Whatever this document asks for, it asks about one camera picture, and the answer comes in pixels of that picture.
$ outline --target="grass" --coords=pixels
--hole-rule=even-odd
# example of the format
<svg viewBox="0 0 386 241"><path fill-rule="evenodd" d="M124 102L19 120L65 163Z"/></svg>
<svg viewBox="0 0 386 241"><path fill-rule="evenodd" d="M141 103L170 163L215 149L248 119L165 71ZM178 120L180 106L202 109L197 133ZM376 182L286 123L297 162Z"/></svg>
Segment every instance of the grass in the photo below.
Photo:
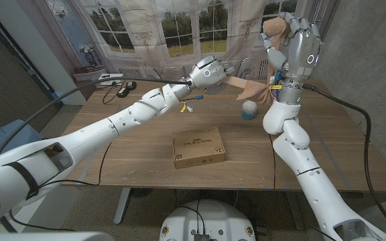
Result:
<svg viewBox="0 0 386 241"><path fill-rule="evenodd" d="M115 46L111 46L111 45L108 45L108 46L110 46L110 50L113 52L121 52L119 47L115 47ZM128 54L134 54L135 53L135 50L132 50L132 49L122 48L122 50L123 50L123 53L128 53Z"/></svg>
<svg viewBox="0 0 386 241"><path fill-rule="evenodd" d="M200 53L218 53L218 52L226 52L227 40L214 41L214 49L212 48L212 41L209 42L201 42L200 43ZM193 44L188 44L186 46L181 46L182 55L193 54ZM179 46L173 46L168 48L169 57L178 57L181 56L181 51Z"/></svg>

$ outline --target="gray wall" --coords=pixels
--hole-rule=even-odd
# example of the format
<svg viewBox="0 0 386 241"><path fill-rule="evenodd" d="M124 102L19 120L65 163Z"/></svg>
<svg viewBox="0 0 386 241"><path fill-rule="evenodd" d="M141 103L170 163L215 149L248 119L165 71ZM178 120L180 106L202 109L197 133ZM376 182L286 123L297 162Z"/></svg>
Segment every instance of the gray wall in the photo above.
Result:
<svg viewBox="0 0 386 241"><path fill-rule="evenodd" d="M371 142L386 158L386 1L340 1L312 78L369 112ZM365 131L363 116L347 112ZM383 216L371 211L365 216L386 231Z"/></svg>
<svg viewBox="0 0 386 241"><path fill-rule="evenodd" d="M0 41L0 128L17 119L25 120L51 100ZM31 122L40 131L58 112L51 106Z"/></svg>

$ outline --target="plug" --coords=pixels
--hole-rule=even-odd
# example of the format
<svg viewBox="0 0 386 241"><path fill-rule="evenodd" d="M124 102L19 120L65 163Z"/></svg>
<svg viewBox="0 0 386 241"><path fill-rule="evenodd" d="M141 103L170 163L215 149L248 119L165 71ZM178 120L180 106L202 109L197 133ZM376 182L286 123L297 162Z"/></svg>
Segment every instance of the plug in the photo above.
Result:
<svg viewBox="0 0 386 241"><path fill-rule="evenodd" d="M119 98L125 98L129 94L129 89L122 88L118 93L117 97Z"/></svg>
<svg viewBox="0 0 386 241"><path fill-rule="evenodd" d="M137 83L135 81L129 81L126 85L128 90L135 90L137 88Z"/></svg>

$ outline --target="yellow wire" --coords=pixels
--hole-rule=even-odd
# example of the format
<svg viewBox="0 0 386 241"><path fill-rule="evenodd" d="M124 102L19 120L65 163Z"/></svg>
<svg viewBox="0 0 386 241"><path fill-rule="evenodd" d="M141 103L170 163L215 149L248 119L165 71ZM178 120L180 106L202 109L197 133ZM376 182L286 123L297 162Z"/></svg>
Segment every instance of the yellow wire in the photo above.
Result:
<svg viewBox="0 0 386 241"><path fill-rule="evenodd" d="M184 106L181 109L181 113L183 113L186 110L186 107L187 107L187 103L185 101L183 103L184 103Z"/></svg>

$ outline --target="concrete wall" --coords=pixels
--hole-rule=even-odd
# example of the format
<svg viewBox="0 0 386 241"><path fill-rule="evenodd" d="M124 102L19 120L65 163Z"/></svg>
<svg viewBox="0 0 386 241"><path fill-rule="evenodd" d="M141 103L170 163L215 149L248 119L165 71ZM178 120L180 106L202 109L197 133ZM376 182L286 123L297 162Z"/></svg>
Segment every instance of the concrete wall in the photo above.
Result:
<svg viewBox="0 0 386 241"><path fill-rule="evenodd" d="M386 1L340 1L312 78L369 112L371 142L386 158ZM363 116L347 112L365 132ZM377 208L363 215L386 231Z"/></svg>

